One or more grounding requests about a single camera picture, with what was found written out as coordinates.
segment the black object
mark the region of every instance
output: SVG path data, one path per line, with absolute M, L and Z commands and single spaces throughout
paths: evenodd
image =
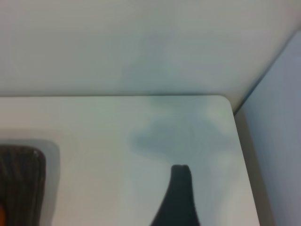
M 0 145 L 0 204 L 6 226 L 39 226 L 46 160 L 33 147 Z
M 172 166 L 167 192 L 151 226 L 200 226 L 187 165 Z

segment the tabletop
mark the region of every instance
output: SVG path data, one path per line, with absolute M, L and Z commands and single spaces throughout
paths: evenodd
M 2 97 L 0 143 L 46 156 L 42 226 L 147 226 L 174 164 L 202 226 L 258 226 L 233 113 L 221 96 Z

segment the white surface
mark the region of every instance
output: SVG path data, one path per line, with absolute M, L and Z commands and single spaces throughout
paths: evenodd
M 176 163 L 191 169 L 202 226 L 259 225 L 223 97 L 0 98 L 0 106 L 0 141 L 46 155 L 43 226 L 54 207 L 54 226 L 149 225 Z
M 222 94 L 301 24 L 299 0 L 1 0 L 0 95 Z
M 298 32 L 236 115 L 238 126 L 246 121 L 277 226 L 301 225 L 300 85 Z

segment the orange object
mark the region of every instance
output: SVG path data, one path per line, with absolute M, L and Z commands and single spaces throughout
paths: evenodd
M 0 226 L 5 226 L 5 210 L 0 206 Z

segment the white wall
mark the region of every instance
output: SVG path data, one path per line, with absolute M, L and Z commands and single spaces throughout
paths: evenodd
M 1 0 L 0 95 L 225 95 L 301 22 L 299 0 Z
M 301 225 L 300 85 L 298 32 L 235 116 L 259 220 L 269 211 L 256 161 L 277 226 Z

